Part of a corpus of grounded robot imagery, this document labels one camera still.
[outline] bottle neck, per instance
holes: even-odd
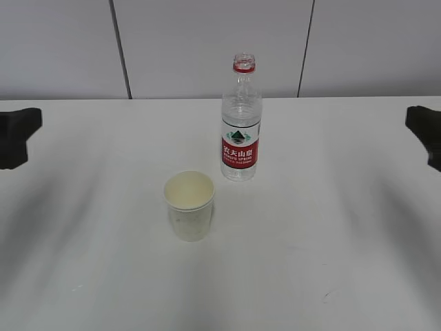
[[[250,72],[249,74],[240,74],[237,72],[236,73],[237,84],[238,85],[249,84],[252,77],[253,77],[253,72]]]

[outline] paper cup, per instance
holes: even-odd
[[[173,176],[165,184],[164,197],[173,229],[180,239],[198,241],[207,235],[214,184],[206,174],[184,171]]]

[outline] plastic water bottle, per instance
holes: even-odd
[[[234,57],[234,89],[222,98],[222,173],[246,181],[256,173],[262,96],[252,86],[256,62],[252,54]]]

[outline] logo on label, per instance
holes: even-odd
[[[237,130],[236,132],[228,132],[226,134],[227,138],[230,141],[233,141],[236,145],[241,145],[246,141],[249,141],[251,139],[251,136],[249,136],[246,132],[244,132],[243,134]]]

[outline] water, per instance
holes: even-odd
[[[245,94],[225,95],[222,101],[222,120],[231,126],[248,128],[260,123],[262,98],[260,93],[247,89]],[[221,162],[220,169],[232,181],[246,181],[253,178],[257,163],[246,169],[231,168]]]

